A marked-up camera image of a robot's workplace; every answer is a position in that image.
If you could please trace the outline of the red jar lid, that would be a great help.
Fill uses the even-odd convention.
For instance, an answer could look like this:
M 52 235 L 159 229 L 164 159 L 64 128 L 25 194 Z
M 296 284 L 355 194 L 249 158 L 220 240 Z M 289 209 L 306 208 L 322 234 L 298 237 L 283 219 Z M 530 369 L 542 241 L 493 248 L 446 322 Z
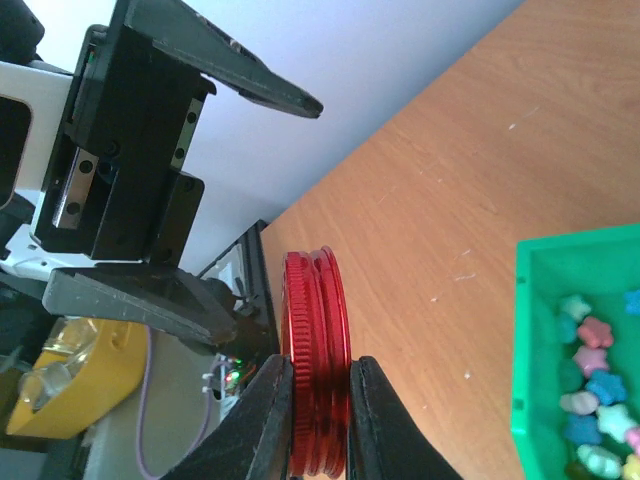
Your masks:
M 327 246 L 284 257 L 281 344 L 294 375 L 290 473 L 338 478 L 346 463 L 351 345 L 341 275 Z

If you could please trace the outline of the green plastic candy bin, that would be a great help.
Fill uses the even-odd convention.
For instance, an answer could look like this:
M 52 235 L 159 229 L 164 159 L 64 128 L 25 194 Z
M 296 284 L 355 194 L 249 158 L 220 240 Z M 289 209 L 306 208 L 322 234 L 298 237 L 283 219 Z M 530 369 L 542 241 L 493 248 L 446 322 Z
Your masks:
M 528 479 L 639 476 L 639 227 L 526 240 L 511 432 Z

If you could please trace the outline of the black aluminium frame rail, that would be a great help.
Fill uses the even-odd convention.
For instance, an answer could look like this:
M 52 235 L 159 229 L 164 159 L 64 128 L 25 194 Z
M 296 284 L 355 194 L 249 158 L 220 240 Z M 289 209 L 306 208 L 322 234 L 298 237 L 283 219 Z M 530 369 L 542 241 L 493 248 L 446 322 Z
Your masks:
M 228 369 L 222 374 L 225 391 L 241 391 L 272 354 L 280 352 L 259 220 L 207 264 L 198 277 L 216 292 L 232 316 L 251 330 L 240 335 L 223 354 Z

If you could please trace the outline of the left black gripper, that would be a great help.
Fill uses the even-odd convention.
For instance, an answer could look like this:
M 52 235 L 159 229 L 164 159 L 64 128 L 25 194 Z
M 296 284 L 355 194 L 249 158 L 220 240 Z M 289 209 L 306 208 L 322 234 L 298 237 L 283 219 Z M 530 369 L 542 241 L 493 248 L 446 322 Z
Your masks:
M 324 106 L 183 1 L 118 1 L 114 18 L 85 35 L 34 237 L 49 252 L 175 265 L 204 193 L 182 171 L 215 92 L 200 73 L 290 115 L 317 119 Z M 203 280 L 167 266 L 58 268 L 42 304 L 54 315 L 135 322 L 205 345 L 238 333 Z

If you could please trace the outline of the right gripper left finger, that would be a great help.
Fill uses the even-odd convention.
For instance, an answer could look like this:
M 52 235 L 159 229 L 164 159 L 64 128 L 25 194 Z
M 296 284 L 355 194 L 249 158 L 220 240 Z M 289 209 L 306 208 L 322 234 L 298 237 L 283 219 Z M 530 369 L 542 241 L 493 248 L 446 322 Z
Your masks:
M 293 368 L 270 356 L 219 426 L 166 479 L 287 479 Z

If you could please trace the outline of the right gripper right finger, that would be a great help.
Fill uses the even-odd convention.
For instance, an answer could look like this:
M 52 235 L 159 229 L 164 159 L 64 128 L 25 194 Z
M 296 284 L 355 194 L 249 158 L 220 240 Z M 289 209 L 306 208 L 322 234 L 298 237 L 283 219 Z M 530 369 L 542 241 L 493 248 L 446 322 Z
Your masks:
M 350 390 L 349 479 L 462 479 L 422 434 L 375 358 L 352 364 Z

